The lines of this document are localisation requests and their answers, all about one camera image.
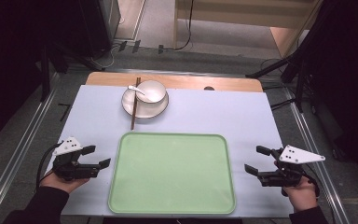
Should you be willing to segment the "white bowl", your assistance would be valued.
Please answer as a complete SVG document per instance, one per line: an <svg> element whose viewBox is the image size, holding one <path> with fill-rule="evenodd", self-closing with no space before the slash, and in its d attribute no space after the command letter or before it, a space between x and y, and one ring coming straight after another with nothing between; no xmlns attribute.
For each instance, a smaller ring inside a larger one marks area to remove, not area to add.
<svg viewBox="0 0 358 224"><path fill-rule="evenodd" d="M145 103L158 103L166 95L165 86L156 80L143 81L138 85L138 89L142 92L136 92L138 100Z"/></svg>

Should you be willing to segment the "person's right hand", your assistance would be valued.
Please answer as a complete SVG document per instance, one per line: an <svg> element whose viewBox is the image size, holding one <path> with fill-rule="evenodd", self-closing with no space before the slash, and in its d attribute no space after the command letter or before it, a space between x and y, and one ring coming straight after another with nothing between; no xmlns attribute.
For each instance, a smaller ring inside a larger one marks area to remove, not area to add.
<svg viewBox="0 0 358 224"><path fill-rule="evenodd" d="M299 184L295 187L283 187L282 189L288 195L295 212L318 206L316 187L306 177L302 177Z"/></svg>

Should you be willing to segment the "aluminium floor rail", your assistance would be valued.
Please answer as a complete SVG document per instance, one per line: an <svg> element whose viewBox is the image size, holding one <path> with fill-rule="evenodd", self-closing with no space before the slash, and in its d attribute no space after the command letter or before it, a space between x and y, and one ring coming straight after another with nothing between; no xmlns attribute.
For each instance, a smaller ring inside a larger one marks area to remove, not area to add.
<svg viewBox="0 0 358 224"><path fill-rule="evenodd" d="M290 107L298 129L300 130L300 133L302 135L306 149L313 153L319 153L319 148L317 147L313 139L305 116L299 111L295 103L291 103ZM332 219L334 223L351 224L350 219L342 204L342 201L337 193L335 185L332 181L332 178L327 172L326 166L322 162L316 162L312 165L312 167L315 171L315 174L318 176L320 185L323 188L324 197L330 206L330 211L332 213Z"/></svg>
<svg viewBox="0 0 358 224"><path fill-rule="evenodd" d="M0 132L0 204L20 169L59 82L60 74L55 72L50 76L51 90L47 98L44 101L39 100L37 94L41 93L42 89L38 88Z"/></svg>

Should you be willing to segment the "white table mat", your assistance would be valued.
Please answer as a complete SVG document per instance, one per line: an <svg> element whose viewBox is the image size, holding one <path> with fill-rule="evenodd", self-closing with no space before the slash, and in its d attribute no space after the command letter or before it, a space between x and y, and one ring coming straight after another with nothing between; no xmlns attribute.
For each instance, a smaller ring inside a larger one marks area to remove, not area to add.
<svg viewBox="0 0 358 224"><path fill-rule="evenodd" d="M271 157L256 152L257 146L282 145L275 120L263 92L168 91L165 111L152 119L132 121L121 104L122 87L80 87L62 130L62 137L73 136L95 152L81 158L83 163L110 159L110 166L97 178L77 189L63 212L66 215L101 217L285 217L293 208L278 188L264 188L244 170L250 164L272 171ZM108 199L121 137L126 133L219 134L227 141L228 156L236 199L234 211L226 215L141 215L116 214Z"/></svg>

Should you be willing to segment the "dark curtain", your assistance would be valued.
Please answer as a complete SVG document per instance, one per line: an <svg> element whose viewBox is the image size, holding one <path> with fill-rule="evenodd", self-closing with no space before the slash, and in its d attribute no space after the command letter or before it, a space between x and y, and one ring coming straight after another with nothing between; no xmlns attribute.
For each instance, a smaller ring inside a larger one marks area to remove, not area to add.
<svg viewBox="0 0 358 224"><path fill-rule="evenodd" d="M311 86L332 116L325 128L358 163L358 0L324 0L311 31Z"/></svg>
<svg viewBox="0 0 358 224"><path fill-rule="evenodd" d="M41 83L36 0L0 0L0 132Z"/></svg>

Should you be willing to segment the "wooden table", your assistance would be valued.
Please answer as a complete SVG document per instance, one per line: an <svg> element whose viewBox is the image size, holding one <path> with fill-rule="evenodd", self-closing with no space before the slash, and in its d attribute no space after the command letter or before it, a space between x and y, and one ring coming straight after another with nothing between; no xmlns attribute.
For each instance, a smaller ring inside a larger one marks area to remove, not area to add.
<svg viewBox="0 0 358 224"><path fill-rule="evenodd" d="M139 77L142 81L156 80L168 89L206 90L212 88L215 91L247 91L262 92L259 80L251 78L235 77L204 77L190 75L165 75L119 72L92 72L89 74L86 84L98 86L128 86L136 82Z"/></svg>

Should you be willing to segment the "person's left hand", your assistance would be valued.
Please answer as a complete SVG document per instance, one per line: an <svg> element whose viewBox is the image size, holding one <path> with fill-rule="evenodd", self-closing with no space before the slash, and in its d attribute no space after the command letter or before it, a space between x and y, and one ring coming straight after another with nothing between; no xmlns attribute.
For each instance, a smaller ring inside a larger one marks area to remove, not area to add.
<svg viewBox="0 0 358 224"><path fill-rule="evenodd" d="M86 184L89 181L90 180L88 178L66 181L62 178L59 178L54 172L49 172L40 181L40 187L50 187L63 190L67 193L71 193L75 189L79 188L80 186Z"/></svg>

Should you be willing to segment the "black cabinet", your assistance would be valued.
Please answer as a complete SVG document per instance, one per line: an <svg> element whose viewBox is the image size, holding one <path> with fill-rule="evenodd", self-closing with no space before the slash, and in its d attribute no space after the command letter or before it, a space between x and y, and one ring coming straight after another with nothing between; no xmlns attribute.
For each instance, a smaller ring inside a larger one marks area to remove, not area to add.
<svg viewBox="0 0 358 224"><path fill-rule="evenodd" d="M41 0L41 10L53 40L77 55L98 58L112 48L118 0Z"/></svg>

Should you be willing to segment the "white plate with dark rim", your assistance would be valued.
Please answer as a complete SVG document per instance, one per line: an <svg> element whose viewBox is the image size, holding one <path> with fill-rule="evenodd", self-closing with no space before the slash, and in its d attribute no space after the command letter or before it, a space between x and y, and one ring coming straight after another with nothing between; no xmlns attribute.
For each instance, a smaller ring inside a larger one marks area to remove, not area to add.
<svg viewBox="0 0 358 224"><path fill-rule="evenodd" d="M125 90L122 98L121 104L123 109L131 116L133 112L133 105L135 100L135 91ZM144 103L140 100L137 101L137 107L135 112L135 117L139 119L151 119L160 115L169 104L169 95L166 94L161 102L156 104Z"/></svg>

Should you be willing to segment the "black metal stand post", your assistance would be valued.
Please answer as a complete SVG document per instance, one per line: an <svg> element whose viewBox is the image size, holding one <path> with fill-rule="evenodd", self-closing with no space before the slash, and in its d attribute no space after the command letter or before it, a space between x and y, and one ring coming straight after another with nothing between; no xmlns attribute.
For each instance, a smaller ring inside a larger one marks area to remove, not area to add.
<svg viewBox="0 0 358 224"><path fill-rule="evenodd" d="M50 72L49 72L49 60L48 60L48 50L46 46L41 48L41 85L42 85L42 94L41 102L44 102L50 93Z"/></svg>

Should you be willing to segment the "black tripod stand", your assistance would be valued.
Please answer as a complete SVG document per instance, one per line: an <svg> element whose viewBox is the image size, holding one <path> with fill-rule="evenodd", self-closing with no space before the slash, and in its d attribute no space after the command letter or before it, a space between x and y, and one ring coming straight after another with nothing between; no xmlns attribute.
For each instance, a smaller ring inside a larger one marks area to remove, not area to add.
<svg viewBox="0 0 358 224"><path fill-rule="evenodd" d="M306 76L310 73L309 63L311 51L314 49L313 44L316 43L318 34L323 28L324 20L326 19L324 5L325 0L318 0L318 7L312 11L315 15L315 21L302 43L292 54L258 72L246 75L248 78L260 78L285 65L285 69L281 75L281 81L282 83L290 83L297 77L295 98L292 100L292 103L296 105L300 113L303 112L303 88L305 86Z"/></svg>

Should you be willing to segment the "white ceramic spoon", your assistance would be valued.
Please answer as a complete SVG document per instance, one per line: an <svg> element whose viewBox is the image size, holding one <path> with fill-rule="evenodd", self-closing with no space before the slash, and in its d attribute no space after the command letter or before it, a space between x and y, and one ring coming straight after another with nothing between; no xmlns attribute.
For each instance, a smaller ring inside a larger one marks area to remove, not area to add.
<svg viewBox="0 0 358 224"><path fill-rule="evenodd" d="M141 90L141 89L135 87L135 86L129 85L129 86L128 86L128 89L129 89L129 90L133 90L133 91L137 91L137 92L141 93L143 96L145 96L145 92L144 92L143 90Z"/></svg>

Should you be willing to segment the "light wooden shelf unit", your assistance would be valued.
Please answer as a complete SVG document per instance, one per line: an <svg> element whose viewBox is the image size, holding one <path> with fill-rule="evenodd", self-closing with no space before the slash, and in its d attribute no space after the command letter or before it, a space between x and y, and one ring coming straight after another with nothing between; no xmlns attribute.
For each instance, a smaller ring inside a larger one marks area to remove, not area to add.
<svg viewBox="0 0 358 224"><path fill-rule="evenodd" d="M284 58L314 23L324 0L174 0L173 45L176 46L178 20L266 26Z"/></svg>

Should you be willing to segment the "light green plastic tray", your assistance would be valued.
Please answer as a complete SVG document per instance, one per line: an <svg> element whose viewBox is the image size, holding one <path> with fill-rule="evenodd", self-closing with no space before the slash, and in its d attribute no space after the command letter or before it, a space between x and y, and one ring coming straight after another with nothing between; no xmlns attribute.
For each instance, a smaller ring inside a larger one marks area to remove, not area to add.
<svg viewBox="0 0 358 224"><path fill-rule="evenodd" d="M226 215L236 199L219 134L126 133L108 199L116 214Z"/></svg>

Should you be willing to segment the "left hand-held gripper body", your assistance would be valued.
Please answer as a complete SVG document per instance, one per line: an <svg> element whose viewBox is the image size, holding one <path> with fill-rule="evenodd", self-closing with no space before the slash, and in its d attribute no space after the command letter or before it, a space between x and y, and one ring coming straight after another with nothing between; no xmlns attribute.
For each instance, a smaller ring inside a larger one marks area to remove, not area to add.
<svg viewBox="0 0 358 224"><path fill-rule="evenodd" d="M95 178L100 171L99 164L81 164L78 159L83 147L74 137L63 140L53 151L53 172L66 181Z"/></svg>

